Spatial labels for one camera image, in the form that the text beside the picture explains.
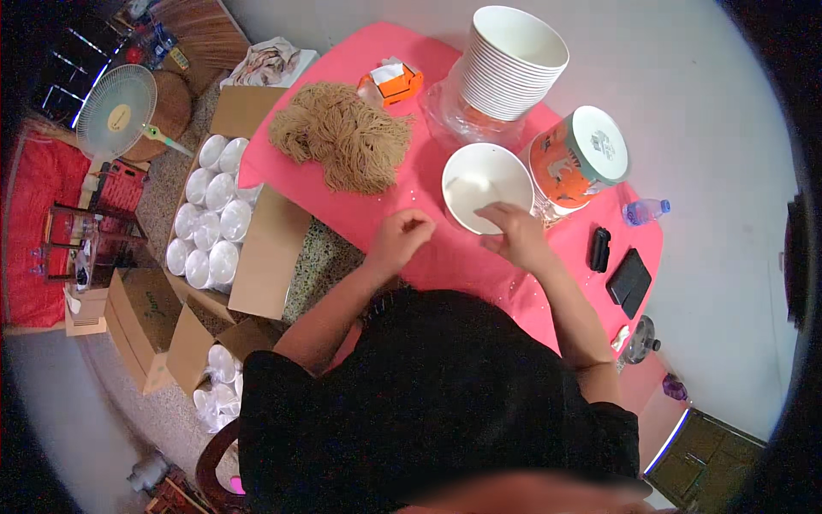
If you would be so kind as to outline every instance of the white wall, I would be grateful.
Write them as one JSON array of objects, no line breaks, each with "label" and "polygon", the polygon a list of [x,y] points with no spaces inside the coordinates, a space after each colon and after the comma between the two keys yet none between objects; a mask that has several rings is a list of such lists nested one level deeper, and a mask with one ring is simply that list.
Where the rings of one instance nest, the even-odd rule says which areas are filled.
[{"label": "white wall", "polygon": [[40,446],[77,506],[89,514],[143,512],[149,497],[127,481],[140,450],[109,410],[77,341],[55,331],[2,343]]},{"label": "white wall", "polygon": [[[461,48],[473,11],[492,3],[224,2],[251,40],[282,35],[321,52],[379,20]],[[546,103],[562,115],[581,104],[610,113],[628,142],[630,183],[671,201],[646,311],[663,357],[695,406],[767,438],[796,340],[778,269],[796,183],[783,117],[746,42],[710,0],[504,3],[568,44],[570,64]]]}]

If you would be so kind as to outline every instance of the red fabric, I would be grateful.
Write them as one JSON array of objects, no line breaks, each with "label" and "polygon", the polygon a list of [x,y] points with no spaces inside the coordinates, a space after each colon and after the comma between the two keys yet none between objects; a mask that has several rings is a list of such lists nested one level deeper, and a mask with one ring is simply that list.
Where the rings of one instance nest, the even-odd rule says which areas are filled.
[{"label": "red fabric", "polygon": [[[65,315],[62,283],[46,284],[31,271],[43,263],[32,255],[43,241],[45,217],[55,201],[76,206],[89,160],[77,148],[37,132],[26,137],[9,210],[7,276],[11,319],[15,326],[53,326]],[[53,250],[50,271],[65,273],[66,251]]]},{"label": "red fabric", "polygon": [[[242,156],[240,186],[268,183],[363,251],[368,250],[371,237],[384,216],[408,207],[426,211],[437,221],[437,230],[432,241],[403,269],[403,278],[418,289],[457,289],[495,303],[534,339],[557,350],[550,309],[534,278],[480,248],[478,236],[446,218],[441,177],[450,155],[432,140],[417,99],[388,108],[395,116],[414,114],[416,122],[411,147],[399,167],[397,185],[381,195],[364,197],[331,192],[323,182],[318,163],[295,164],[268,142],[268,126],[274,112],[284,108],[304,83],[356,84],[363,73],[392,55],[419,68],[428,87],[445,78],[459,52],[441,41],[390,23],[376,23],[358,30],[308,68],[257,128]],[[526,120],[523,141],[530,141],[559,119],[544,104],[539,104]],[[621,308],[608,297],[607,278],[629,247],[637,248],[653,277],[662,253],[663,235],[656,223],[632,229],[622,222],[620,205],[632,199],[636,199],[636,195],[628,184],[611,188],[548,230],[546,236],[596,308],[610,337],[625,324],[633,330],[644,303],[634,321],[629,322]],[[586,263],[591,235],[599,225],[612,234],[611,258],[604,274],[592,273]]]}]

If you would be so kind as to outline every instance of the purple object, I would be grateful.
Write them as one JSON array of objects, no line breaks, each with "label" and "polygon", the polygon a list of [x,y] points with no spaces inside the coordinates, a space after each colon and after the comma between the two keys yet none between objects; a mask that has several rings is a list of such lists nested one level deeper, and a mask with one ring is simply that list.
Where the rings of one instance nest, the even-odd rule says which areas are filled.
[{"label": "purple object", "polygon": [[688,399],[688,390],[685,389],[685,384],[670,373],[663,380],[663,391],[674,400],[683,401]]}]

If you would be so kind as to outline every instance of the table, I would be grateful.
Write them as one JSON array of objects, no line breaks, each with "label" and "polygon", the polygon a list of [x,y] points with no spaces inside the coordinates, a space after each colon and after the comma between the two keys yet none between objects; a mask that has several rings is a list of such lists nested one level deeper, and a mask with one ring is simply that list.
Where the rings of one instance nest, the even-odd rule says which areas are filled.
[{"label": "table", "polygon": [[[384,216],[409,207],[426,211],[437,222],[437,230],[432,241],[420,248],[403,269],[402,277],[418,289],[457,289],[494,303],[534,339],[558,351],[551,311],[537,281],[496,254],[480,248],[478,236],[446,218],[441,176],[450,155],[431,138],[417,100],[405,100],[388,108],[394,116],[414,114],[416,121],[411,147],[397,173],[397,184],[374,197],[329,191],[318,163],[295,164],[268,142],[268,126],[275,111],[284,108],[302,84],[317,81],[356,84],[363,73],[392,55],[419,68],[425,75],[427,88],[445,78],[459,52],[441,41],[390,23],[380,22],[358,30],[309,68],[266,116],[243,155],[240,187],[268,183],[364,252]],[[526,120],[523,145],[559,119],[546,105],[535,107]],[[628,248],[633,247],[655,281],[662,253],[663,236],[658,224],[630,228],[621,220],[621,206],[636,198],[633,189],[623,183],[600,193],[587,207],[546,232],[548,242],[580,284],[609,337],[615,336],[626,324],[633,331],[653,282],[637,316],[628,320],[608,296],[607,279]],[[593,273],[587,265],[590,238],[598,226],[612,234],[611,258],[607,272],[602,274]]]}]

